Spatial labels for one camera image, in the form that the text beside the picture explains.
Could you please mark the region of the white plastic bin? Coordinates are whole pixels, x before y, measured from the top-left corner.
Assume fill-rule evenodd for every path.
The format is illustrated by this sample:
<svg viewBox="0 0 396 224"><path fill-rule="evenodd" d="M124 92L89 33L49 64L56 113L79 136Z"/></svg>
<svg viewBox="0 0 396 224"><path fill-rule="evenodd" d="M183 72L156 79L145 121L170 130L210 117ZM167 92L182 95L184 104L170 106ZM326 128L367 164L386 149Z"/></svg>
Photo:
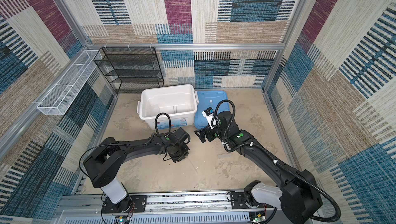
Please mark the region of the white plastic bin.
<svg viewBox="0 0 396 224"><path fill-rule="evenodd" d="M152 130L192 126L198 110L198 95L190 84L146 89L138 101L137 113Z"/></svg>

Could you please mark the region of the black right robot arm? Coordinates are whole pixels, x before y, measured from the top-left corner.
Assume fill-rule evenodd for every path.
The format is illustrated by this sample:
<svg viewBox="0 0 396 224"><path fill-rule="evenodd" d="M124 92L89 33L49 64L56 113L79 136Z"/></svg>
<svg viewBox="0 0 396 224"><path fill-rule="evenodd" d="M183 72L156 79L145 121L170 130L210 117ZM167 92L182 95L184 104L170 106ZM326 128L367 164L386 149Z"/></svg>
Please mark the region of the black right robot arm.
<svg viewBox="0 0 396 224"><path fill-rule="evenodd" d="M201 142L219 139L227 153L237 152L262 169L276 184L266 186L254 181L245 189L245 195L254 205L268 203L280 209L294 224L303 224L309 219L333 223L341 218L338 203L317 186L315 177L308 170L299 171L280 160L248 131L235 122L236 111L219 111L209 107L202 112L208 124L195 131Z"/></svg>

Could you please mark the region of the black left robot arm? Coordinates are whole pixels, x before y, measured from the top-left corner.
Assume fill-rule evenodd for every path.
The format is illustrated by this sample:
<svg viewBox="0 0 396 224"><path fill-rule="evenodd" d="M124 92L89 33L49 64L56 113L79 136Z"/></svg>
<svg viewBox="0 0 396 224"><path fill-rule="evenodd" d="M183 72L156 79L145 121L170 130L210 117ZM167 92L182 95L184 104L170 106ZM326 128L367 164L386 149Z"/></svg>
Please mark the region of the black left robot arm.
<svg viewBox="0 0 396 224"><path fill-rule="evenodd" d="M91 180L94 188L101 189L107 195L111 203L119 204L125 200L130 202L128 192L117 178L124 162L149 155L165 155L176 163L188 156L190 135L183 128L172 131L171 119L167 113L158 114L155 122L161 116L168 119L166 133L160 133L155 124L155 132L149 138L117 141L114 137L108 137L100 145L84 152L88 155L83 161L84 174Z"/></svg>

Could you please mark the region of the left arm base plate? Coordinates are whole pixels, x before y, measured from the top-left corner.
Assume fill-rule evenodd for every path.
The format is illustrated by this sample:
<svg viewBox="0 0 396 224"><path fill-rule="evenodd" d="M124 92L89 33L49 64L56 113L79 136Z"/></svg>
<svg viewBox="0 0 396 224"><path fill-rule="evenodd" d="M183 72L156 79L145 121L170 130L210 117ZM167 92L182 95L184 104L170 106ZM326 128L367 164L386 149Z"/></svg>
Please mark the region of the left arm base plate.
<svg viewBox="0 0 396 224"><path fill-rule="evenodd" d="M127 196L119 203L113 203L109 197L106 197L102 205L102 214L118 213L143 213L146 208L147 195Z"/></svg>

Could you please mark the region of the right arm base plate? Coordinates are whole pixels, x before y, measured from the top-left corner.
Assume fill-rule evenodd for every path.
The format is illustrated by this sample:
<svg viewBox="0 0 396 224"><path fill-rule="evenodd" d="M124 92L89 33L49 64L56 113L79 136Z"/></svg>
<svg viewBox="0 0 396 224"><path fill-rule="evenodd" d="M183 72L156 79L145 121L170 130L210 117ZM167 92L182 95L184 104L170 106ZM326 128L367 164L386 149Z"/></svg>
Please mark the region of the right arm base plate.
<svg viewBox="0 0 396 224"><path fill-rule="evenodd" d="M232 209L264 209L263 203L257 203L253 197L246 192L229 191L226 194Z"/></svg>

